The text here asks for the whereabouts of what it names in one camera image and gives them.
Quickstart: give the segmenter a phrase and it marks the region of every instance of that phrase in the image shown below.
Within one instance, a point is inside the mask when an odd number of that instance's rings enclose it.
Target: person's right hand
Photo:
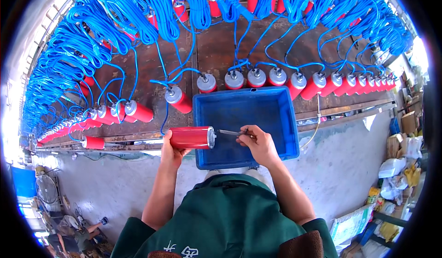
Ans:
[[[241,127],[241,131],[245,132],[246,128],[248,128],[247,133],[253,135],[255,138],[251,138],[247,135],[240,135],[236,141],[243,147],[249,147],[256,162],[267,168],[281,163],[272,135],[263,132],[263,130],[257,125],[245,125],[244,127]]]

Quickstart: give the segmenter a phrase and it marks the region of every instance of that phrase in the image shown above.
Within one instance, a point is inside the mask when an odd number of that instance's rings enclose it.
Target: person's left hand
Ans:
[[[183,157],[188,154],[191,149],[175,149],[170,145],[172,131],[168,130],[163,136],[163,147],[161,148],[161,163],[163,167],[170,167],[171,170],[177,171],[181,165]]]

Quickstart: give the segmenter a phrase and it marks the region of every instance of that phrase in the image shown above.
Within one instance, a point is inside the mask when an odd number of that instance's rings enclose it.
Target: hand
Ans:
[[[248,128],[247,133],[253,135],[255,138],[251,138],[247,135],[240,135],[236,141],[243,147],[249,147],[251,155],[256,162],[266,168],[281,163],[272,135],[263,132],[257,125],[245,125],[241,128],[241,131],[245,132],[246,128]]]
[[[172,131],[168,130],[163,136],[163,147],[161,148],[161,163],[160,166],[170,167],[172,170],[178,170],[183,160],[183,157],[188,154],[191,149],[174,149],[170,145],[170,138]]]

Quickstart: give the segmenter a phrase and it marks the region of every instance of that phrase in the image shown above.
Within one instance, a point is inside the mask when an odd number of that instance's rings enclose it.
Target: blue bin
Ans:
[[[218,129],[240,131],[258,125],[272,135],[282,160],[299,156],[298,132],[289,89],[286,86],[226,90],[193,96],[194,125],[213,126],[217,138],[210,150],[196,150],[200,170],[254,167],[249,148],[235,142],[236,136]]]

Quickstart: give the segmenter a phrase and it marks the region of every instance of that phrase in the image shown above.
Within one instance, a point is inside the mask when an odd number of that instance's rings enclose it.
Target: green shirt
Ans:
[[[146,258],[154,250],[191,258],[276,257],[280,244],[312,230],[320,233],[324,256],[337,257],[323,219],[300,226],[281,213],[275,194],[256,178],[219,174],[196,184],[156,232],[129,218],[111,258]]]

